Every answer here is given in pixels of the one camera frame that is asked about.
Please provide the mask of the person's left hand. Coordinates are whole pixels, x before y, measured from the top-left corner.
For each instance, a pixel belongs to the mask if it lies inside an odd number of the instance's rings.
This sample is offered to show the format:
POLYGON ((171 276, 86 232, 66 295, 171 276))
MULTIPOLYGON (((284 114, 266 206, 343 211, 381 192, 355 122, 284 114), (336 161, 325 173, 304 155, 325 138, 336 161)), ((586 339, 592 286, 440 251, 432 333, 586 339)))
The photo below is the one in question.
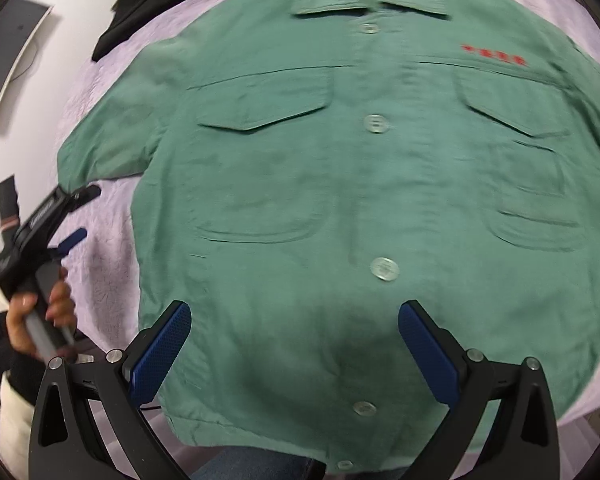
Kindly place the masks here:
MULTIPOLYGON (((71 297, 71 287, 66 282, 68 271, 59 269, 58 281, 50 291, 45 319, 56 328, 68 328, 71 333, 76 330, 76 304, 71 297)), ((6 328, 10 345, 15 352, 30 356, 47 363, 48 359, 38 351, 38 347, 30 337, 26 326, 26 317, 38 301, 33 292, 18 292, 12 296, 6 314, 6 328)))

